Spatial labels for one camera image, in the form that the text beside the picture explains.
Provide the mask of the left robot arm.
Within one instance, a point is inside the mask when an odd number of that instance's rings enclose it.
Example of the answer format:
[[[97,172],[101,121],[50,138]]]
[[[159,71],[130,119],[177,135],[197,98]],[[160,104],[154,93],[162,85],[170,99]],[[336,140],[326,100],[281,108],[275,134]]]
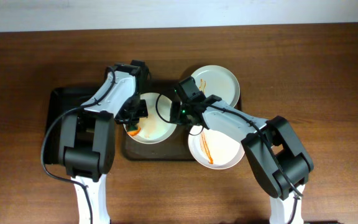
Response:
[[[140,94],[150,75],[145,62],[116,63],[105,69],[100,89],[62,119],[58,161],[76,190],[80,223],[110,223],[106,177],[115,155],[115,124],[138,129],[148,116]]]

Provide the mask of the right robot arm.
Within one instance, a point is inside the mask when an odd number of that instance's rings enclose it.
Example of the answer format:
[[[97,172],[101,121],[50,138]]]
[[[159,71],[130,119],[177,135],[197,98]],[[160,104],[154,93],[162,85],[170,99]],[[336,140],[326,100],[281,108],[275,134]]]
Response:
[[[222,98],[205,96],[195,79],[178,82],[170,121],[219,131],[241,143],[254,177],[270,197],[270,223],[303,223],[302,192],[314,169],[311,156],[290,123],[248,115]]]

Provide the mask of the white plate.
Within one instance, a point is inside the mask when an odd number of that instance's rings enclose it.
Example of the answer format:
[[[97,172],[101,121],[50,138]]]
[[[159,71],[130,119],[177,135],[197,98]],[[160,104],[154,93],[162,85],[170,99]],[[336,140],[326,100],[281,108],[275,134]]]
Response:
[[[188,136],[191,155],[201,165],[216,170],[228,169],[238,164],[245,155],[241,144],[229,136],[193,126]]]
[[[237,78],[228,69],[219,65],[207,65],[198,68],[191,76],[206,97],[216,95],[232,107],[237,105],[240,86]]]
[[[140,130],[136,135],[128,134],[130,138],[139,143],[157,144],[162,142],[170,137],[177,127],[176,124],[166,123],[158,116],[155,103],[159,95],[159,93],[144,93],[140,96],[141,100],[145,100],[147,104],[148,117],[140,119],[137,124]],[[168,97],[160,96],[157,105],[158,112],[167,121],[170,119],[171,104],[172,101]]]

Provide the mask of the green and orange sponge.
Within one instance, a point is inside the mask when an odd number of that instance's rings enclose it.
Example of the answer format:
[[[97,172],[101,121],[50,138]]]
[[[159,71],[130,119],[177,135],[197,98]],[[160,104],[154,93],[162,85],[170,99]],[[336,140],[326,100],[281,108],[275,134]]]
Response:
[[[138,124],[128,124],[126,126],[126,133],[130,136],[136,136],[140,133],[141,127]]]

